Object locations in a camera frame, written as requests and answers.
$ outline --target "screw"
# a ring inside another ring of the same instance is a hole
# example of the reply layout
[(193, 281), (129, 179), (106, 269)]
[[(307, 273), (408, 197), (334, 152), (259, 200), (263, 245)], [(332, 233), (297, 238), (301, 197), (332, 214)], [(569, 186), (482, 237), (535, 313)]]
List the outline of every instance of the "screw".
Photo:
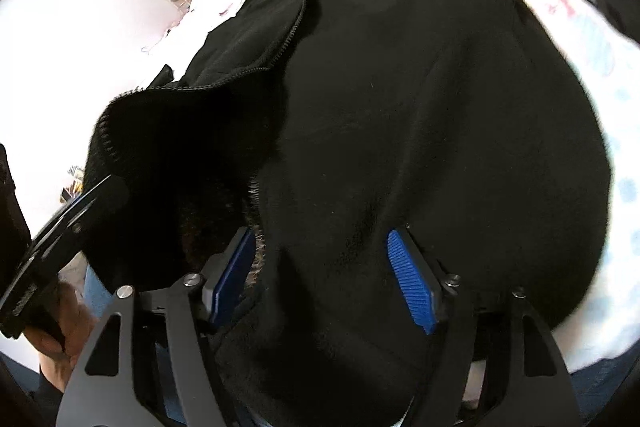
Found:
[(449, 288), (457, 288), (458, 286), (460, 286), (460, 275), (449, 273), (447, 274), (447, 278), (444, 280), (444, 283)]
[(116, 295), (120, 298), (120, 299), (126, 299), (127, 297), (130, 297), (133, 295), (133, 286), (129, 286), (128, 284), (125, 286), (120, 286), (120, 288), (118, 288), (118, 291), (116, 291)]
[(199, 273), (188, 273), (184, 276), (182, 282), (184, 282), (185, 286), (197, 286), (198, 284), (200, 284), (201, 279), (202, 277)]

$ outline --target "white bedsheet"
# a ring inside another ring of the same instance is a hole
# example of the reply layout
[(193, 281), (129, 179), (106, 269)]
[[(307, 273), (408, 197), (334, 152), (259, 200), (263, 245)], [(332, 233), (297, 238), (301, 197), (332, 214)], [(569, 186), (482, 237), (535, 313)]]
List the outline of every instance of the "white bedsheet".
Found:
[[(147, 84), (165, 63), (179, 79), (207, 33), (244, 1), (193, 0), (191, 12), (150, 53)], [(590, 96), (613, 171), (604, 256), (583, 302), (554, 331), (569, 370), (576, 371), (619, 356), (640, 338), (640, 48), (584, 0), (525, 1)]]

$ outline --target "person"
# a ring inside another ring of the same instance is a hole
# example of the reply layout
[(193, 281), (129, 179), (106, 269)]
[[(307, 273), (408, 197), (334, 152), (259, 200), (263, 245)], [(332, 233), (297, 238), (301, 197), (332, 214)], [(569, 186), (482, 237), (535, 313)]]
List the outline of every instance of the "person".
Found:
[(52, 336), (34, 327), (27, 327), (24, 336), (38, 351), (42, 375), (64, 393), (78, 357), (94, 329), (96, 317), (82, 302), (78, 291), (61, 282), (58, 291), (58, 324), (65, 336), (65, 346)]

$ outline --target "black metal frame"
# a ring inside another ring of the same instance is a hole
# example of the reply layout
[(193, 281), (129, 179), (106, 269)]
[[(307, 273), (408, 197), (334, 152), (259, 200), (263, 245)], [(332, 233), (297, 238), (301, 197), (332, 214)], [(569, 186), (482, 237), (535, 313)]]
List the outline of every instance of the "black metal frame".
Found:
[(17, 339), (25, 326), (38, 327), (62, 346), (64, 336), (53, 309), (58, 272), (82, 250), (96, 227), (127, 202), (122, 179), (108, 176), (63, 206), (33, 239), (12, 283), (0, 298), (0, 331)]
[[(201, 274), (187, 274), (169, 288), (140, 295), (132, 287), (120, 288), (82, 350), (65, 390), (57, 425), (174, 427), (175, 422), (164, 415), (161, 386), (154, 381), (155, 371), (141, 368), (135, 356), (144, 352), (145, 344), (149, 347), (166, 338), (187, 425), (237, 426), (233, 400), (224, 390), (215, 365), (208, 361), (207, 335), (231, 319), (254, 255), (255, 236), (242, 227), (224, 253), (209, 259)], [(147, 331), (147, 338), (143, 338), (145, 333), (140, 330), (153, 328), (145, 315), (164, 318), (164, 327), (162, 321), (160, 325), (156, 322), (155, 329)], [(104, 349), (100, 340), (110, 334), (108, 324), (114, 316), (120, 319), (115, 348), (117, 371), (114, 376), (95, 374), (88, 367), (98, 347)], [(150, 396), (147, 405), (141, 396)]]
[[(408, 231), (398, 232), (405, 246), (418, 252)], [(421, 277), (432, 294), (437, 290), (439, 306), (445, 310), (433, 311), (438, 324), (431, 335), (424, 381), (402, 427), (450, 427), (460, 419), (478, 320), (483, 315), (488, 318), (483, 325), (489, 328), (490, 342), (480, 402), (470, 417), (456, 425), (580, 427), (577, 398), (562, 354), (524, 290), (500, 295), (474, 291), (463, 281), (452, 286), (450, 275), (436, 259), (424, 253), (419, 256), (412, 258), (420, 264)], [(434, 280), (442, 291), (433, 287)], [(545, 367), (545, 374), (528, 375), (527, 362)]]

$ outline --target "finger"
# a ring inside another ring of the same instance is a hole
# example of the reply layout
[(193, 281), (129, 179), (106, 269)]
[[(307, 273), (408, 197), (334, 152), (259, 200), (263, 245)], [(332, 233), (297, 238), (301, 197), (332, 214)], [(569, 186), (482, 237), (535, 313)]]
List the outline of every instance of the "finger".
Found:
[(69, 357), (69, 367), (71, 368), (71, 370), (76, 368), (76, 364), (78, 364), (79, 357), (80, 355), (74, 355), (72, 357)]
[(75, 288), (66, 282), (58, 288), (58, 313), (60, 330), (67, 337), (78, 323), (79, 303)]
[(69, 359), (53, 360), (40, 355), (40, 370), (54, 387), (62, 393), (65, 392), (66, 383), (72, 371)]
[(76, 329), (66, 338), (65, 351), (69, 356), (80, 353), (89, 335), (94, 329), (96, 319), (89, 310), (81, 305)]
[(24, 336), (30, 342), (31, 346), (35, 347), (44, 355), (51, 356), (62, 353), (60, 343), (51, 335), (38, 328), (27, 326), (24, 330)]

